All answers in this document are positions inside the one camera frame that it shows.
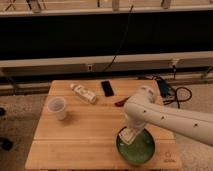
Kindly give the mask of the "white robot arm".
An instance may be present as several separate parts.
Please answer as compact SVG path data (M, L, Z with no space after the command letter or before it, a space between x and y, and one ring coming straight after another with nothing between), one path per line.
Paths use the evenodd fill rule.
M213 146L213 114L165 107L156 103L156 92L140 86L125 102L124 112L132 127L146 123L168 129L209 146Z

